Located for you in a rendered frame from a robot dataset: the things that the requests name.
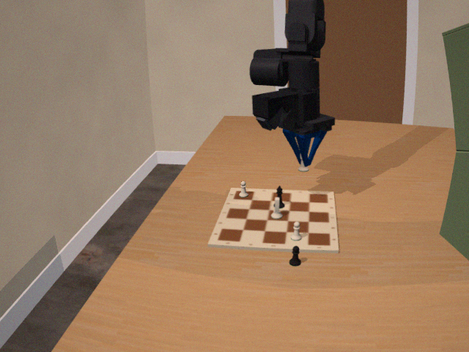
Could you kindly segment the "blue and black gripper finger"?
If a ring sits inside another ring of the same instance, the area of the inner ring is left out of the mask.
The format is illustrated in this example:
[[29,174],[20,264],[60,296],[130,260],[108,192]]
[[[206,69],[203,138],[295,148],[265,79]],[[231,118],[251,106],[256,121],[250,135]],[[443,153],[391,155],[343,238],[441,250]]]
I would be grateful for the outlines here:
[[[287,141],[289,142],[291,148],[293,149],[294,153],[295,153],[295,156],[299,162],[299,164],[301,163],[301,159],[300,159],[300,151],[299,151],[299,148],[298,148],[298,144],[295,140],[295,133],[294,132],[291,132],[291,131],[288,131],[288,130],[285,130],[283,129],[283,134],[285,135]],[[311,143],[311,139],[308,140],[307,142],[307,154],[309,152],[309,147],[310,147],[310,143]]]
[[[317,131],[315,133],[310,133],[307,135],[300,135],[300,134],[295,134],[297,142],[298,142],[298,147],[300,149],[300,154],[303,159],[304,166],[310,166],[311,162],[313,161],[314,155],[317,151],[317,148],[319,147],[320,143],[322,142],[323,138],[325,137],[325,134],[327,132],[325,131]],[[313,135],[313,136],[312,136]],[[313,144],[311,146],[311,151],[309,153],[309,157],[307,154],[307,141],[311,138],[314,138]]]

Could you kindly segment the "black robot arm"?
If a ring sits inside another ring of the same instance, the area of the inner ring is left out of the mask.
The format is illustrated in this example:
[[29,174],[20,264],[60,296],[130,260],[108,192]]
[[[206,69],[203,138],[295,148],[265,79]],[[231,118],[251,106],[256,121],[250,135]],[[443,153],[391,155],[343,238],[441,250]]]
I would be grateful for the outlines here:
[[319,61],[314,58],[320,58],[325,44],[325,26],[323,0],[289,0],[285,15],[288,48],[254,52],[250,65],[253,84],[285,87],[289,82],[295,88],[295,92],[287,87],[252,95],[253,115],[262,128],[275,130],[286,117],[300,122],[317,118],[317,93],[310,90],[320,87]]

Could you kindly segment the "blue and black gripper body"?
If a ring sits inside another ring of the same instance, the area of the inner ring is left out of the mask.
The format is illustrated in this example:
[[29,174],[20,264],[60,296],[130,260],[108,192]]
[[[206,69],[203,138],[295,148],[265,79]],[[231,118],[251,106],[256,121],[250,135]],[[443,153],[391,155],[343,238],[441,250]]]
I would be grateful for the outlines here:
[[317,118],[307,122],[300,122],[286,117],[278,126],[279,128],[283,128],[303,136],[320,130],[325,132],[332,130],[332,125],[335,125],[335,117],[320,114],[320,88],[311,89],[310,92],[317,93]]

